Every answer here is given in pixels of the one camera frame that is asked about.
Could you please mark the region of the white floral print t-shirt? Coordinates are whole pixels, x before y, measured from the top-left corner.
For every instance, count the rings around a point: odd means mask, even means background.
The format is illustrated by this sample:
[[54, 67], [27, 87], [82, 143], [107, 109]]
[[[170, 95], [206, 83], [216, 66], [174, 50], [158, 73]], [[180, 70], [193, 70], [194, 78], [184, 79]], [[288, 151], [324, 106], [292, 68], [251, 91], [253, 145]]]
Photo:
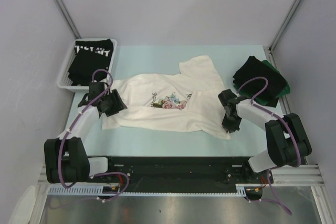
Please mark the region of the white floral print t-shirt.
[[210, 57], [193, 57], [181, 62], [179, 69], [175, 75], [144, 73], [115, 80], [112, 88], [127, 109], [103, 116], [102, 128], [203, 131], [229, 141], [230, 134], [222, 127], [225, 110], [218, 99], [225, 86]]

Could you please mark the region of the white plastic laundry basket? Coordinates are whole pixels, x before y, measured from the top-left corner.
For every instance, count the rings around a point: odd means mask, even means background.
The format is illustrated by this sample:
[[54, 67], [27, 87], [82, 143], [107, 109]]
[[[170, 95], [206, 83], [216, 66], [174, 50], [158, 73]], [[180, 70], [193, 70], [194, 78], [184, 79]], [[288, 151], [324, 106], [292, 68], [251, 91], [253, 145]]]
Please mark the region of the white plastic laundry basket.
[[109, 73], [112, 73], [112, 66], [113, 66], [113, 61], [114, 61], [114, 57], [115, 57], [115, 51], [117, 48], [117, 41], [115, 39], [112, 38], [81, 38], [81, 39], [76, 39], [71, 46], [69, 47], [65, 59], [62, 63], [60, 72], [58, 74], [57, 77], [57, 86], [61, 89], [67, 89], [70, 90], [72, 92], [80, 92], [80, 91], [88, 91], [89, 90], [89, 86], [88, 84], [86, 85], [72, 85], [73, 81], [69, 78], [69, 69], [71, 64], [73, 63], [74, 59], [75, 59], [75, 44], [76, 42], [82, 42], [82, 41], [103, 41], [103, 40], [110, 40], [113, 43], [113, 52], [111, 55], [111, 60], [109, 62], [109, 65], [107, 68], [105, 68], [106, 70], [108, 70]]

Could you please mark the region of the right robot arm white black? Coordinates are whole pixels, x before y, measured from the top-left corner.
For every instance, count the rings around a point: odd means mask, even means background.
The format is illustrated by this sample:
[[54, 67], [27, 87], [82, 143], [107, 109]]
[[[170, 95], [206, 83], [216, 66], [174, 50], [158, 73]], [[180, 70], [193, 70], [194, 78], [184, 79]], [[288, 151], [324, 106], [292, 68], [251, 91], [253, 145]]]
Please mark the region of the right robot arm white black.
[[222, 127], [227, 133], [240, 130], [241, 121], [247, 120], [266, 133], [267, 149], [248, 160], [242, 169], [243, 179], [254, 183], [261, 172], [289, 165], [298, 167], [301, 159], [312, 153], [312, 147], [299, 115], [278, 115], [244, 96], [237, 96], [230, 89], [218, 98], [225, 109]]

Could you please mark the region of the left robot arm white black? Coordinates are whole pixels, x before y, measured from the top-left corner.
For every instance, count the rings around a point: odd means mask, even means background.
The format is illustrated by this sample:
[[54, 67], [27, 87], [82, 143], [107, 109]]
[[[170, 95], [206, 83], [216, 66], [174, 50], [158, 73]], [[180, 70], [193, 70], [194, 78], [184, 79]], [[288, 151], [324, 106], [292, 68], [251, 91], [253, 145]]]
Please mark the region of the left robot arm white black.
[[112, 181], [116, 169], [108, 164], [106, 157], [88, 157], [83, 143], [101, 116], [112, 116], [126, 108], [117, 89], [110, 89], [103, 82], [90, 83], [89, 92], [78, 104], [74, 121], [56, 138], [44, 143], [48, 182], [69, 188], [96, 175], [105, 182]]

